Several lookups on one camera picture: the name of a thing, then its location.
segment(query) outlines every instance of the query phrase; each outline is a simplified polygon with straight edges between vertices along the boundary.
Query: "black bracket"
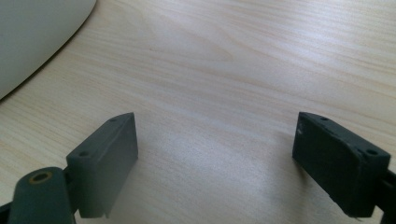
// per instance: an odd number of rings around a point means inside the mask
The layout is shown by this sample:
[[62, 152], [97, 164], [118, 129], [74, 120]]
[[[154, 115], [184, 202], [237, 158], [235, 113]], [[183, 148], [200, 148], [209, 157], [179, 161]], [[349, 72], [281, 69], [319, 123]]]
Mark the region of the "black bracket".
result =
[[62, 170], [33, 171], [17, 184], [12, 203], [0, 207], [0, 224], [74, 224], [108, 214], [137, 160], [134, 114], [108, 120], [66, 157]]
[[396, 223], [396, 175], [390, 155], [334, 121], [299, 114], [292, 157], [350, 217], [370, 217], [377, 205], [381, 223]]

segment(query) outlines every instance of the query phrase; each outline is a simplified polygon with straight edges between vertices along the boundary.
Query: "wooden table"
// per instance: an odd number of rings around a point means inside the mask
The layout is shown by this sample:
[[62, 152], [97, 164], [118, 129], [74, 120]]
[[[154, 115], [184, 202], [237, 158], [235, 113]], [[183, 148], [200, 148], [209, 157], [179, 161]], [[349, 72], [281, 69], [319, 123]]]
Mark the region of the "wooden table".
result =
[[140, 154], [118, 223], [361, 223], [291, 159], [299, 111], [396, 157], [396, 2], [359, 2], [98, 1], [0, 103], [0, 203], [133, 111]]

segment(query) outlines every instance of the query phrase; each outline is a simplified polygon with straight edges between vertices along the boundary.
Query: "round hole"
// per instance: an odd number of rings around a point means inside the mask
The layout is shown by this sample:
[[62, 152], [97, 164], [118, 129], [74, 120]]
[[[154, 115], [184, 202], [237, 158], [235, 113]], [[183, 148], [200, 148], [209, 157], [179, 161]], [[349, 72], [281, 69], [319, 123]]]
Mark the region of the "round hole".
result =
[[90, 153], [88, 153], [87, 151], [82, 151], [82, 152], [80, 152], [78, 155], [80, 156], [80, 157], [86, 157], [86, 156], [88, 156]]
[[50, 179], [52, 177], [51, 172], [40, 172], [38, 174], [33, 175], [29, 179], [29, 183], [31, 184], [40, 184], [45, 182], [46, 180]]
[[373, 155], [373, 156], [378, 155], [378, 152], [376, 152], [376, 151], [374, 151], [374, 150], [372, 150], [372, 149], [368, 149], [368, 150], [367, 150], [367, 153], [370, 154], [370, 155]]

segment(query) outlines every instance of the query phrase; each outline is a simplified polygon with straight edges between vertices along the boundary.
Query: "wood grain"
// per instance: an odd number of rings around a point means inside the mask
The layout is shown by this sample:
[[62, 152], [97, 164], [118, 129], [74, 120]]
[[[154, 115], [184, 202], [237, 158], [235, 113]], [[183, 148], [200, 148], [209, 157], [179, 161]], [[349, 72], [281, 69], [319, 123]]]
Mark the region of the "wood grain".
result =
[[67, 46], [0, 103], [0, 203], [19, 178], [65, 167], [104, 121], [133, 111], [140, 155], [117, 223], [361, 223], [293, 162], [292, 141], [298, 112], [309, 111], [396, 157], [395, 9], [99, 0]]

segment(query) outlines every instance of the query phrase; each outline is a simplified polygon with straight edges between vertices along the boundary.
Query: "white object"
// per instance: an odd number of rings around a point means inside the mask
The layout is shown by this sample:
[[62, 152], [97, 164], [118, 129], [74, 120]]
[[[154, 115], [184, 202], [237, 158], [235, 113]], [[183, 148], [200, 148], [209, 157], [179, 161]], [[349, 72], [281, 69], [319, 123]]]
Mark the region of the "white object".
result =
[[96, 0], [0, 0], [0, 99], [50, 58]]

